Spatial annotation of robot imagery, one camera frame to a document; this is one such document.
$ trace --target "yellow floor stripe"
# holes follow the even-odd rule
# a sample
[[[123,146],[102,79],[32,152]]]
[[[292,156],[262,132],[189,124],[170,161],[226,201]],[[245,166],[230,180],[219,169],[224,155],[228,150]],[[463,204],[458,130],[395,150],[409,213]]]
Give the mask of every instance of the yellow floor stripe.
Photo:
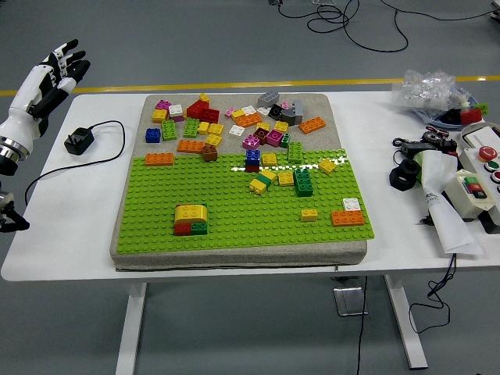
[[[457,82],[498,81],[500,76],[466,76],[457,77]],[[76,94],[96,94],[105,92],[139,92],[139,91],[185,91],[208,90],[221,88],[300,88],[306,86],[348,86],[355,84],[393,84],[402,82],[402,78],[367,78],[360,80],[282,80],[276,82],[227,82],[209,84],[158,84],[150,86],[107,86],[107,87],[76,87]],[[16,90],[0,91],[0,96],[14,96]]]

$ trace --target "red button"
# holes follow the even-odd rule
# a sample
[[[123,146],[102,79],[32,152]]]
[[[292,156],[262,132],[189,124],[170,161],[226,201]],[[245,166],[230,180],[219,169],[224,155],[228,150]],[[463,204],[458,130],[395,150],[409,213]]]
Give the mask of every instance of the red button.
[[[479,159],[482,162],[489,162],[497,157],[497,152],[490,146],[483,146],[479,149]]]

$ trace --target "green baseplate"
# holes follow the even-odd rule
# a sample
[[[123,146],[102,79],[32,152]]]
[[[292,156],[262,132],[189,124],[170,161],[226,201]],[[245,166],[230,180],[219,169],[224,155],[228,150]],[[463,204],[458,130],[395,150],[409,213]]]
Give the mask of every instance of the green baseplate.
[[[176,156],[174,166],[144,166],[134,159],[123,211],[117,253],[146,254],[253,246],[358,241],[373,238],[345,150],[304,152],[304,163],[288,165],[287,153],[277,152],[275,173],[309,168],[314,188],[311,197],[299,198],[295,188],[275,181],[262,195],[251,192],[257,173],[245,172],[245,154],[219,155],[204,162],[200,155]],[[330,175],[318,169],[323,159],[337,163]],[[365,224],[333,227],[330,214],[342,211],[343,198],[357,198]],[[178,204],[208,207],[209,233],[174,236],[173,220]],[[301,222],[303,209],[316,209],[316,222]]]

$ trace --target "purple lego brick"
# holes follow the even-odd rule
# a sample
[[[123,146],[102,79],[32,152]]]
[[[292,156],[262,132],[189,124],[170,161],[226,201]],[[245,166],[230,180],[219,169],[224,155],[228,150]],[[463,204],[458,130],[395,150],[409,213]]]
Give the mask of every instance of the purple lego brick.
[[[268,145],[279,147],[281,145],[281,140],[283,139],[284,134],[278,130],[272,129],[266,137],[266,143]]]
[[[253,134],[248,135],[241,143],[241,147],[247,150],[256,150],[259,146],[260,140]]]
[[[170,102],[166,102],[165,100],[160,100],[156,105],[155,109],[165,109],[166,111],[168,111],[171,105],[172,103]]]

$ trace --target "power adapter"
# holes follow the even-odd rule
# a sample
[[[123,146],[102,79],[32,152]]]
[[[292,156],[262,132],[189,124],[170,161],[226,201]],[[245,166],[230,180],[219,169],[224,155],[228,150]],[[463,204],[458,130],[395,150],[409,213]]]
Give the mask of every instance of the power adapter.
[[[94,141],[94,136],[90,129],[84,127],[77,128],[68,138],[64,141],[64,147],[70,154],[81,155],[87,150],[88,146]]]

